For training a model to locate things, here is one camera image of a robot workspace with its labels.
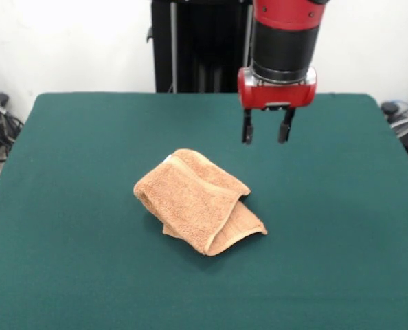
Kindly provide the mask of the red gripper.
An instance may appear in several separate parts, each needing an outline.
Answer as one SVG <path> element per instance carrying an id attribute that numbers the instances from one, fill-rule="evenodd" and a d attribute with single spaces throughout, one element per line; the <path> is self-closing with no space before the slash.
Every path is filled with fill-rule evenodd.
<path id="1" fill-rule="evenodd" d="M 253 139 L 252 109 L 288 107 L 280 124 L 278 142 L 288 141 L 296 108 L 308 106 L 314 99 L 317 89 L 317 73 L 313 67 L 308 69 L 305 78 L 292 84 L 279 85 L 257 78 L 250 67 L 238 72 L 238 94 L 243 111 L 242 143 L 250 145 Z"/>

